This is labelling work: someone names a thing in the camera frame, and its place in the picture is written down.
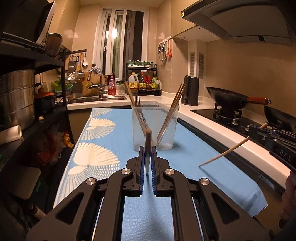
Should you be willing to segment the person's right hand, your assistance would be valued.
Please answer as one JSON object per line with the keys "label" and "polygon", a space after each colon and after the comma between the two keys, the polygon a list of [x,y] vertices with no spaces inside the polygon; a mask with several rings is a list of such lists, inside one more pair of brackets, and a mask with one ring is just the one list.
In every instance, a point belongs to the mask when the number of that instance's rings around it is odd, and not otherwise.
{"label": "person's right hand", "polygon": [[296,176],[293,171],[290,172],[286,182],[286,190],[282,196],[282,211],[280,212],[280,217],[283,220],[288,220],[293,212],[295,211],[295,186],[296,186]]}

